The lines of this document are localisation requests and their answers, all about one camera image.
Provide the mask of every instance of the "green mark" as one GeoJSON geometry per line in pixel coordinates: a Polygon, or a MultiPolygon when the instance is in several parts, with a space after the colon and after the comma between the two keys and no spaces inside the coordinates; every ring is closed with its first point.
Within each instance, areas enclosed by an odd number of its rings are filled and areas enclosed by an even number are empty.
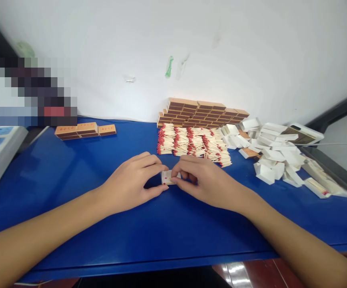
{"type": "Polygon", "coordinates": [[[21,41],[16,43],[16,47],[20,53],[21,57],[25,58],[34,58],[35,57],[35,52],[32,49],[31,45],[28,44],[27,42],[21,41]]]}
{"type": "Polygon", "coordinates": [[[171,69],[172,69],[172,61],[174,60],[173,56],[170,56],[170,59],[168,60],[167,63],[167,72],[166,72],[166,78],[168,79],[171,77],[171,69]]]}

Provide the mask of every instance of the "finger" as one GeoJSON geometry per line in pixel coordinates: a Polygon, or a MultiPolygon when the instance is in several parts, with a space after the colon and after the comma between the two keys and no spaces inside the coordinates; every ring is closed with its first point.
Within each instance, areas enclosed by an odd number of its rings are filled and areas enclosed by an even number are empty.
{"type": "Polygon", "coordinates": [[[168,167],[166,165],[162,164],[154,164],[148,167],[143,168],[143,172],[146,176],[146,181],[150,179],[151,177],[154,177],[156,174],[160,173],[161,171],[168,171],[168,167]]]}
{"type": "Polygon", "coordinates": [[[151,155],[151,154],[149,152],[145,151],[145,152],[143,152],[143,153],[141,153],[139,155],[136,155],[136,156],[128,159],[126,162],[136,161],[136,160],[142,159],[142,158],[144,158],[144,157],[146,157],[148,155],[151,155]]]}
{"type": "Polygon", "coordinates": [[[182,179],[186,180],[186,179],[188,179],[189,173],[186,172],[186,171],[180,171],[180,175],[181,175],[181,178],[182,178],[182,179]]]}
{"type": "Polygon", "coordinates": [[[193,184],[195,184],[195,185],[197,184],[197,178],[194,175],[189,174],[188,177],[193,184]]]}
{"type": "Polygon", "coordinates": [[[163,191],[166,191],[168,188],[168,185],[159,185],[150,189],[146,189],[146,197],[148,200],[158,197],[163,191]]]}
{"type": "Polygon", "coordinates": [[[148,155],[148,156],[143,157],[139,160],[136,160],[136,165],[139,168],[148,167],[148,166],[151,166],[154,164],[162,164],[162,162],[160,161],[160,159],[156,155],[148,155]]]}
{"type": "Polygon", "coordinates": [[[182,189],[183,191],[185,191],[188,194],[192,195],[193,197],[197,198],[197,195],[199,193],[199,187],[193,185],[192,183],[184,181],[178,177],[171,178],[171,182],[178,185],[179,188],[182,189]]]}
{"type": "Polygon", "coordinates": [[[171,177],[176,177],[179,172],[181,174],[183,171],[191,173],[192,175],[196,175],[198,168],[199,168],[198,163],[189,162],[189,161],[179,161],[172,168],[171,177]]]}

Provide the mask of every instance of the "hand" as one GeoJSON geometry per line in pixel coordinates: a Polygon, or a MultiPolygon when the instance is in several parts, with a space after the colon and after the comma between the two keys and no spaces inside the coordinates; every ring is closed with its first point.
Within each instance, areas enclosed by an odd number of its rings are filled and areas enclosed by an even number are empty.
{"type": "Polygon", "coordinates": [[[126,211],[168,189],[167,185],[143,188],[148,179],[161,171],[168,171],[168,167],[162,165],[156,155],[144,152],[121,164],[95,192],[101,194],[101,202],[105,204],[109,214],[126,211]]]}
{"type": "Polygon", "coordinates": [[[208,159],[182,156],[172,169],[171,177],[180,189],[200,201],[243,215],[264,201],[208,159]],[[192,183],[177,178],[179,172],[183,179],[190,179],[192,183]]]}

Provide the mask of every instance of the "forearm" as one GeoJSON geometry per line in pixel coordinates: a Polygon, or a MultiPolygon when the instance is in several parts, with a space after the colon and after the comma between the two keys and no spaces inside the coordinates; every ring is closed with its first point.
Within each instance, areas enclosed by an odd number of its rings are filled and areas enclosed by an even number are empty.
{"type": "Polygon", "coordinates": [[[264,201],[247,218],[307,287],[347,288],[347,258],[264,201]]]}
{"type": "Polygon", "coordinates": [[[0,287],[17,281],[79,232],[109,215],[95,191],[0,232],[0,287]]]}

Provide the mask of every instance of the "red floor tile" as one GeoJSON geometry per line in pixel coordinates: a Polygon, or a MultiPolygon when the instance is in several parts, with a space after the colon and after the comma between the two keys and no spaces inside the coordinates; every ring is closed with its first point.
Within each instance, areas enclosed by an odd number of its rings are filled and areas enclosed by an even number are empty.
{"type": "Polygon", "coordinates": [[[283,259],[274,259],[273,261],[289,288],[306,288],[283,259]]]}
{"type": "MultiPolygon", "coordinates": [[[[53,280],[38,286],[32,286],[36,288],[71,288],[80,278],[73,279],[61,279],[61,280],[53,280]]],[[[11,288],[28,288],[29,286],[25,285],[14,285],[11,288]]]]}
{"type": "Polygon", "coordinates": [[[247,261],[244,265],[253,288],[287,288],[272,259],[247,261]]]}

